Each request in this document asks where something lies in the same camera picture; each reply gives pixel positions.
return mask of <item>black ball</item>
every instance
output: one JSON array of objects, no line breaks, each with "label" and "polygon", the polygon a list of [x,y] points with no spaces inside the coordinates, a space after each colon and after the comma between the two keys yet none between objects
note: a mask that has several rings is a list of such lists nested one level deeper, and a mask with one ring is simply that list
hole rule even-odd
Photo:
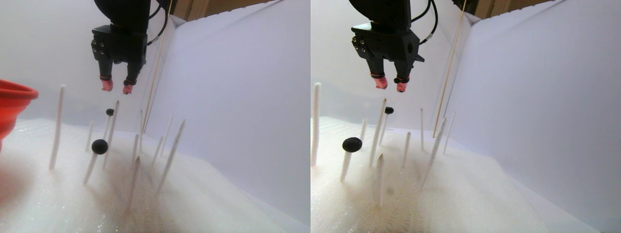
[{"label": "black ball", "polygon": [[98,155],[103,155],[108,151],[108,143],[104,139],[97,139],[91,145],[91,150]]},{"label": "black ball", "polygon": [[343,149],[346,152],[357,152],[362,147],[362,141],[357,137],[350,137],[343,141]]},{"label": "black ball", "polygon": [[394,109],[391,107],[386,107],[386,109],[384,109],[384,113],[386,114],[392,114],[394,112]]}]

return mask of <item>wooden skewer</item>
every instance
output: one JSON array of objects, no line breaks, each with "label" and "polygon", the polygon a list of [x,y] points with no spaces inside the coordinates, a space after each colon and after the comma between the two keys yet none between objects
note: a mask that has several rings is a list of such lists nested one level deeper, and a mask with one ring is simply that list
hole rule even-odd
[{"label": "wooden skewer", "polygon": [[433,135],[432,135],[433,138],[435,138],[435,130],[438,127],[438,120],[440,119],[440,111],[442,110],[442,102],[444,102],[444,93],[446,91],[446,84],[448,83],[448,75],[451,73],[451,65],[453,64],[453,56],[455,54],[455,47],[457,46],[457,37],[460,35],[461,21],[464,19],[464,11],[466,10],[466,2],[468,2],[468,0],[464,0],[464,5],[461,8],[460,22],[457,25],[457,32],[455,33],[455,39],[453,41],[453,49],[451,50],[451,57],[448,61],[448,68],[446,69],[446,78],[444,80],[444,88],[442,88],[442,96],[440,97],[440,105],[438,106],[438,115],[435,118],[435,126],[433,127]]}]

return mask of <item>white stick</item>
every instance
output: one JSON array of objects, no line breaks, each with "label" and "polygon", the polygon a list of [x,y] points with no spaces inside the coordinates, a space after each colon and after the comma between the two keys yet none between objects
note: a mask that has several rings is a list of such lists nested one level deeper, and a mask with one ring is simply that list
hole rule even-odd
[{"label": "white stick", "polygon": [[103,137],[103,139],[105,139],[106,136],[108,136],[108,127],[110,126],[110,119],[112,119],[112,117],[108,116],[108,121],[106,122],[106,129],[104,130],[104,137]]},{"label": "white stick", "polygon": [[142,110],[140,110],[140,153],[142,154],[142,134],[144,132],[144,128],[142,127],[143,124],[143,118],[142,118]]},{"label": "white stick", "polygon": [[60,123],[62,119],[61,112],[63,110],[63,96],[65,93],[65,85],[60,85],[60,94],[58,95],[58,107],[56,109],[56,132],[54,133],[54,144],[52,146],[52,157],[50,158],[50,170],[56,166],[56,156],[58,155],[58,144],[60,143]]},{"label": "white stick", "polygon": [[153,154],[153,161],[151,162],[151,167],[155,164],[155,159],[157,158],[157,154],[160,153],[161,141],[164,137],[160,137],[160,142],[157,143],[157,149],[155,149],[155,153]]},{"label": "white stick", "polygon": [[138,181],[138,171],[140,170],[140,156],[136,158],[136,160],[132,160],[134,164],[134,173],[132,174],[132,184],[129,191],[129,201],[127,202],[127,207],[132,207],[132,201],[134,200],[134,191],[136,190],[136,181]]},{"label": "white stick", "polygon": [[97,154],[93,152],[93,156],[91,157],[91,163],[88,164],[88,170],[86,171],[86,176],[84,176],[84,181],[82,181],[82,185],[86,185],[88,179],[91,177],[91,173],[93,172],[93,167],[95,167],[96,160]]},{"label": "white stick", "polygon": [[157,188],[157,193],[160,192],[162,185],[164,185],[164,181],[166,180],[166,175],[168,175],[168,171],[170,170],[170,165],[173,164],[173,158],[175,157],[175,152],[177,151],[177,146],[179,145],[179,139],[181,138],[181,133],[183,132],[183,127],[186,125],[186,120],[181,122],[181,127],[179,128],[179,133],[177,133],[177,137],[175,138],[175,143],[173,144],[173,148],[170,149],[170,155],[168,156],[168,162],[166,162],[166,168],[164,168],[164,174],[161,176],[160,185]]},{"label": "white stick", "polygon": [[117,100],[114,106],[114,115],[112,116],[112,125],[110,126],[110,135],[108,135],[108,151],[104,154],[104,169],[108,163],[108,153],[112,149],[112,135],[114,134],[114,125],[116,124],[116,117],[119,115],[119,101]]},{"label": "white stick", "polygon": [[455,113],[453,112],[453,116],[451,116],[451,124],[448,125],[448,132],[446,133],[446,141],[444,142],[444,151],[442,154],[446,154],[446,147],[448,145],[448,138],[451,136],[451,128],[453,127],[453,121],[455,120]]},{"label": "white stick", "polygon": [[411,135],[412,134],[410,132],[408,132],[407,136],[406,136],[406,147],[405,147],[405,149],[403,149],[403,166],[402,167],[406,166],[407,149],[410,148],[410,136]]},{"label": "white stick", "polygon": [[440,139],[442,139],[442,133],[444,132],[444,127],[446,126],[446,117],[442,120],[442,126],[440,127],[440,131],[438,132],[438,137],[435,138],[435,143],[433,144],[433,150],[431,152],[431,158],[429,159],[429,164],[427,165],[427,172],[425,173],[425,178],[423,178],[423,183],[420,185],[420,189],[425,186],[425,182],[427,181],[427,177],[429,176],[429,172],[431,171],[431,167],[433,165],[433,161],[435,160],[435,155],[438,153],[438,147],[440,146]]},{"label": "white stick", "polygon": [[378,185],[376,189],[377,204],[381,208],[384,206],[384,155],[380,155],[378,159]]},{"label": "white stick", "polygon": [[343,161],[343,169],[341,170],[341,181],[345,180],[347,175],[347,168],[349,168],[349,162],[351,160],[351,152],[345,152],[345,160]]},{"label": "white stick", "polygon": [[369,160],[369,167],[373,166],[373,158],[375,157],[375,150],[378,148],[379,127],[382,124],[382,117],[384,116],[384,109],[386,108],[386,99],[382,100],[382,108],[379,109],[378,124],[375,126],[375,134],[373,135],[373,144],[371,145],[371,158]]},{"label": "white stick", "polygon": [[310,149],[310,166],[317,164],[317,150],[319,149],[319,88],[321,83],[315,83],[315,92],[312,102],[312,147]]},{"label": "white stick", "polygon": [[166,138],[168,137],[168,130],[170,129],[170,124],[173,123],[174,114],[170,114],[170,120],[168,121],[168,126],[166,127],[166,132],[164,133],[164,142],[161,145],[161,156],[164,156],[164,148],[166,147]]},{"label": "white stick", "polygon": [[362,120],[362,130],[360,130],[360,140],[365,140],[365,132],[366,132],[366,117]]},{"label": "white stick", "polygon": [[136,161],[136,149],[138,148],[138,134],[134,136],[134,150],[132,150],[132,167],[134,167],[134,161]]},{"label": "white stick", "polygon": [[382,145],[382,141],[384,140],[384,133],[386,132],[386,123],[388,122],[388,116],[390,116],[390,114],[386,115],[386,118],[384,119],[384,124],[382,125],[382,134],[379,136],[379,145]]},{"label": "white stick", "polygon": [[88,125],[88,137],[86,138],[86,151],[88,152],[88,146],[91,145],[91,136],[93,136],[93,120]]},{"label": "white stick", "polygon": [[420,108],[420,150],[425,150],[425,140],[423,139],[423,108]]}]

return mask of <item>robotic arm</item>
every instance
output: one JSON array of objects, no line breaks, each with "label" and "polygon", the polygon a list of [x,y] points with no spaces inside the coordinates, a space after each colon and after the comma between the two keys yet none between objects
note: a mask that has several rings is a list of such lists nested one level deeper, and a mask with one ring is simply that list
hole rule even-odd
[{"label": "robotic arm", "polygon": [[[99,10],[110,19],[111,24],[93,29],[91,48],[99,62],[99,79],[104,91],[112,90],[112,64],[127,63],[127,78],[123,82],[124,94],[130,94],[138,75],[146,64],[147,46],[156,40],[168,21],[168,1],[157,0],[158,10],[149,16],[151,0],[94,0]],[[166,12],[166,20],[160,33],[147,42],[148,21],[160,7]]]},{"label": "robotic arm", "polygon": [[384,75],[384,59],[394,62],[397,77],[398,92],[405,92],[410,81],[410,71],[414,62],[424,62],[419,54],[419,45],[427,41],[420,39],[410,30],[412,22],[420,19],[435,2],[429,0],[429,5],[423,14],[411,20],[409,0],[350,0],[352,6],[371,22],[351,28],[355,36],[351,39],[358,56],[364,58],[369,65],[371,77],[375,80],[376,88],[386,89],[388,83]]}]

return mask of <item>white panel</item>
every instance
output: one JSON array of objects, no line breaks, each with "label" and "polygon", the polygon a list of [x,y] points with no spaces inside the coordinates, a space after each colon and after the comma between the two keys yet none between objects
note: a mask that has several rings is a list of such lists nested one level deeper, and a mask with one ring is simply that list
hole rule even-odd
[{"label": "white panel", "polygon": [[159,138],[171,113],[173,133],[186,119],[180,152],[205,158],[247,193],[306,225],[308,25],[305,0],[258,4],[183,24],[147,129]]},{"label": "white panel", "polygon": [[476,24],[453,136],[602,232],[621,231],[621,2],[555,1]]},{"label": "white panel", "polygon": [[[321,116],[355,123],[368,117],[369,122],[377,122],[375,117],[381,107],[381,100],[388,98],[388,106],[395,108],[395,114],[389,117],[388,127],[420,128],[422,107],[425,109],[424,127],[433,129],[442,84],[446,77],[446,66],[461,14],[461,9],[450,0],[436,0],[436,3],[438,29],[419,48],[419,54],[425,58],[425,62],[414,63],[406,92],[398,93],[396,84],[392,82],[396,76],[394,64],[384,61],[388,87],[385,90],[376,89],[366,61],[351,46],[351,38],[354,36],[351,27],[367,23],[369,19],[356,11],[348,1],[312,1],[311,78],[313,82],[322,83]],[[412,17],[418,16],[426,7],[426,0],[412,0]],[[412,24],[412,31],[422,40],[431,32],[434,21],[433,9],[430,9],[425,17]],[[451,90],[470,25],[469,19],[465,17],[446,96]]]},{"label": "white panel", "polygon": [[[151,12],[157,6],[152,1]],[[149,39],[164,23],[164,12],[149,21]],[[0,2],[0,78],[30,86],[39,91],[39,98],[19,115],[20,118],[55,119],[58,89],[66,84],[63,121],[88,126],[95,120],[96,128],[104,128],[104,111],[114,108],[120,100],[117,130],[138,131],[138,115],[146,105],[149,80],[162,39],[147,48],[147,64],[142,68],[138,84],[130,95],[122,94],[127,64],[114,65],[111,93],[101,90],[99,67],[91,51],[95,27],[110,24],[94,1],[86,0],[2,0]],[[168,24],[167,43],[175,28]]]}]

